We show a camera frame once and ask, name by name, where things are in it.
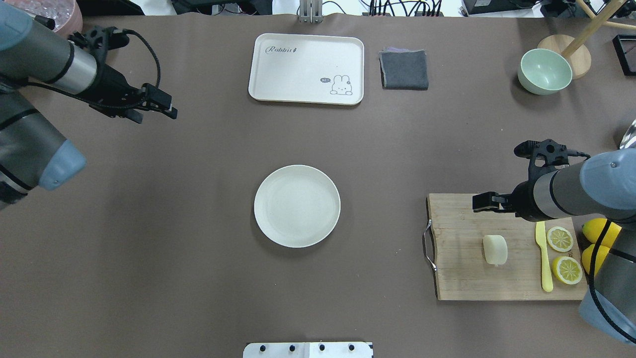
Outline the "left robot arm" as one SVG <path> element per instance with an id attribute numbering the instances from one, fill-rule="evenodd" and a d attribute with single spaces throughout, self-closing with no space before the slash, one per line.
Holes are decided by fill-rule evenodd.
<path id="1" fill-rule="evenodd" d="M 150 50 L 157 77 L 134 86 L 107 57 L 130 37 Z M 81 172 L 86 158 L 33 102 L 29 89 L 77 100 L 109 118 L 140 124 L 143 112 L 177 118 L 172 96 L 160 88 L 161 66 L 148 41 L 132 29 L 96 26 L 66 39 L 52 23 L 1 2 L 1 208 L 35 188 L 53 191 Z"/>

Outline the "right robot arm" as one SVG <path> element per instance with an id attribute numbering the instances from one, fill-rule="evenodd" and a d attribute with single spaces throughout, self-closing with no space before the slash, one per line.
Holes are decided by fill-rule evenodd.
<path id="1" fill-rule="evenodd" d="M 525 141 L 515 155 L 529 159 L 528 179 L 512 193 L 473 197 L 473 210 L 515 213 L 530 222 L 600 214 L 620 226 L 600 269 L 591 269 L 579 306 L 590 325 L 635 343 L 635 150 L 589 156 L 552 140 Z"/>

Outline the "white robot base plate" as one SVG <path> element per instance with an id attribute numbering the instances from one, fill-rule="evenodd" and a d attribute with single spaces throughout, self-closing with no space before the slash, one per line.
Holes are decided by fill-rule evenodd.
<path id="1" fill-rule="evenodd" d="M 373 358 L 368 342 L 276 342 L 252 343 L 243 349 L 243 358 Z"/>

